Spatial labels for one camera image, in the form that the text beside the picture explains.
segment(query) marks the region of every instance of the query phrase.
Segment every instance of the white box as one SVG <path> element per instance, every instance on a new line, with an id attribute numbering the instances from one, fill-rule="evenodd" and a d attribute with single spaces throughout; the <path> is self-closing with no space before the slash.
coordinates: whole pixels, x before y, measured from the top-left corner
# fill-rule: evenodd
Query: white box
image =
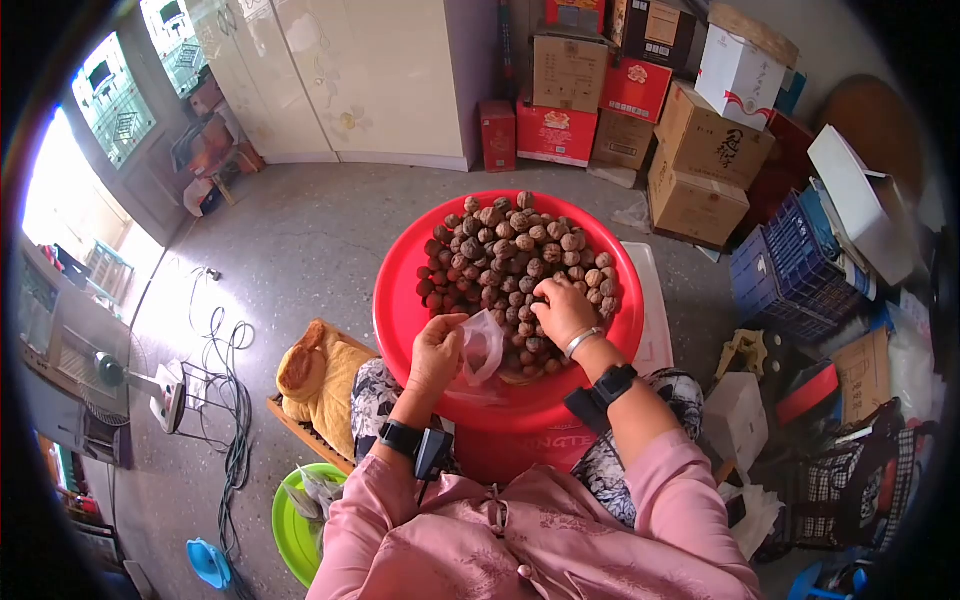
<path id="1" fill-rule="evenodd" d="M 704 404 L 704 434 L 722 459 L 743 471 L 753 466 L 770 436 L 760 386 L 751 372 L 729 372 Z"/>
<path id="2" fill-rule="evenodd" d="M 762 132 L 785 73 L 786 65 L 711 23 L 694 89 L 720 116 Z"/>

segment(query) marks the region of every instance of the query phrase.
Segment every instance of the window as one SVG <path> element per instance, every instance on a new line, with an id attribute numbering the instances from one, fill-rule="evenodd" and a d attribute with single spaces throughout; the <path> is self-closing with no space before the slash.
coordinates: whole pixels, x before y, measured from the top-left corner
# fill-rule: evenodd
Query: window
<path id="1" fill-rule="evenodd" d="M 97 46 L 70 86 L 86 124 L 119 169 L 156 120 L 133 81 L 116 33 Z"/>
<path id="2" fill-rule="evenodd" d="M 140 10 L 167 78 L 177 95 L 186 98 L 200 80 L 206 57 L 183 0 L 140 0 Z"/>

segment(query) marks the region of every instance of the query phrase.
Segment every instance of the woman's right hand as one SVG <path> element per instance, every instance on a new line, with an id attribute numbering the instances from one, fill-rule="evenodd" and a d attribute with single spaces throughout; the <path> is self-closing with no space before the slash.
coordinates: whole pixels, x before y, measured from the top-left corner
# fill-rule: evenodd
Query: woman's right hand
<path id="1" fill-rule="evenodd" d="M 545 279 L 534 290 L 534 296 L 546 298 L 546 303 L 535 302 L 530 310 L 561 351 L 597 324 L 593 305 L 569 281 Z"/>

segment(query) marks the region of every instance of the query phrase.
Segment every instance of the blue plastic crate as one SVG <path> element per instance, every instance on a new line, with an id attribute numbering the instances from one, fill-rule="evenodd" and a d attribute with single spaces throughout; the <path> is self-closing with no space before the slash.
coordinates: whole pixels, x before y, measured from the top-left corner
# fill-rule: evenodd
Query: blue plastic crate
<path id="1" fill-rule="evenodd" d="M 836 329 L 837 323 L 783 296 L 763 229 L 763 226 L 754 229 L 733 253 L 730 264 L 740 322 L 775 329 L 801 343 L 822 340 Z"/>
<path id="2" fill-rule="evenodd" d="M 832 234 L 812 185 L 800 196 L 790 192 L 763 236 L 784 298 L 837 323 L 863 304 L 863 294 L 847 283 L 846 274 L 818 242 L 818 237 L 832 239 Z"/>

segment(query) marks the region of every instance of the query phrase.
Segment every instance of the silver bracelet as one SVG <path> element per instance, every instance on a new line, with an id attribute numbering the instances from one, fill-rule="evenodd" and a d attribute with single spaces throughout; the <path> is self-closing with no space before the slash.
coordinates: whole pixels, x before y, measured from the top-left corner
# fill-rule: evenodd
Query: silver bracelet
<path id="1" fill-rule="evenodd" d="M 566 350 L 564 350 L 564 355 L 567 358 L 572 357 L 573 350 L 577 349 L 577 347 L 580 346 L 584 342 L 584 340 L 586 340 L 586 338 L 590 337 L 591 335 L 596 335 L 598 333 L 603 333 L 603 329 L 601 329 L 600 327 L 591 327 L 588 331 L 581 333 L 577 337 L 573 338 L 573 341 L 570 342 L 570 344 L 566 347 Z"/>

